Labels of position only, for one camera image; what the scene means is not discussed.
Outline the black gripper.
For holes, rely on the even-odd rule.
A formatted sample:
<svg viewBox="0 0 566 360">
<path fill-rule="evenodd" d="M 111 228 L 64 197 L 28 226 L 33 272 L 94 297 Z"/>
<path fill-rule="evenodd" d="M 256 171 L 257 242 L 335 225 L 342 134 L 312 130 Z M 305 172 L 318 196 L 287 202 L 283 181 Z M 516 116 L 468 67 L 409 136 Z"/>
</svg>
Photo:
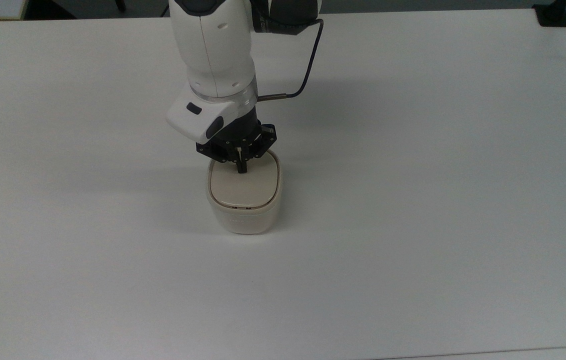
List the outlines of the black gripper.
<svg viewBox="0 0 566 360">
<path fill-rule="evenodd" d="M 237 172 L 245 174 L 247 162 L 263 157 L 276 140 L 276 126 L 261 123 L 257 112 L 250 111 L 231 121 L 208 141 L 197 143 L 196 150 L 219 163 L 235 163 Z"/>
</svg>

